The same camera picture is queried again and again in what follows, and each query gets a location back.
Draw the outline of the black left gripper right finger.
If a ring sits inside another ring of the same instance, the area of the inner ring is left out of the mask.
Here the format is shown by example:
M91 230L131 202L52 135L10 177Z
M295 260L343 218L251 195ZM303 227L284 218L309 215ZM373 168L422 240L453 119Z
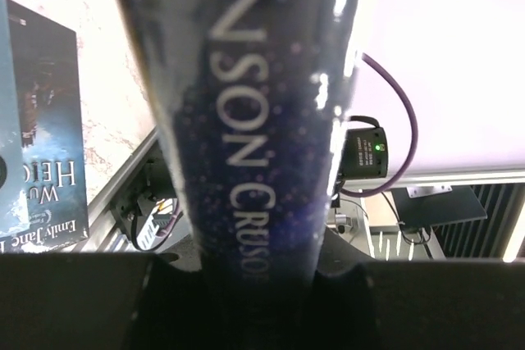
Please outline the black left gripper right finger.
M524 265L379 261L322 245L305 349L522 349Z

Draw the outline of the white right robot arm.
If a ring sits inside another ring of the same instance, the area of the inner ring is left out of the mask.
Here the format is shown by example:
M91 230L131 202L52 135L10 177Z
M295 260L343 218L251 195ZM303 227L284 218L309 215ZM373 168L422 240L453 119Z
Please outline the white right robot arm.
M386 133L378 120L370 116L352 116L351 122L367 125L350 129L332 194L331 208L340 207L340 191L346 181L385 178L388 171L388 147Z

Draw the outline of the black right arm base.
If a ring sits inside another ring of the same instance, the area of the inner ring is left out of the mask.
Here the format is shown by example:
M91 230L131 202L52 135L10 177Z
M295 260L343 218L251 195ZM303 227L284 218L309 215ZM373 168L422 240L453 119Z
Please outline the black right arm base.
M154 144L110 202L117 225L137 252L159 252L184 217L161 149Z

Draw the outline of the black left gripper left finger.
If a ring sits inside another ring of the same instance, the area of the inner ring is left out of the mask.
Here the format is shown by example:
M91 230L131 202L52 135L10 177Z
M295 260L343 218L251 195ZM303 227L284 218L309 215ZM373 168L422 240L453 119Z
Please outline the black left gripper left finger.
M173 348L200 289L200 274L155 255L3 255L1 347Z

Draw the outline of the purple Robinson Crusoe book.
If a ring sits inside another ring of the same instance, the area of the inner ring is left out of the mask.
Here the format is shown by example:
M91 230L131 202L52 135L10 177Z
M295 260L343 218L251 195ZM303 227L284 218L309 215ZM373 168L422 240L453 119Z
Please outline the purple Robinson Crusoe book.
M119 0L204 268L307 282L363 0Z

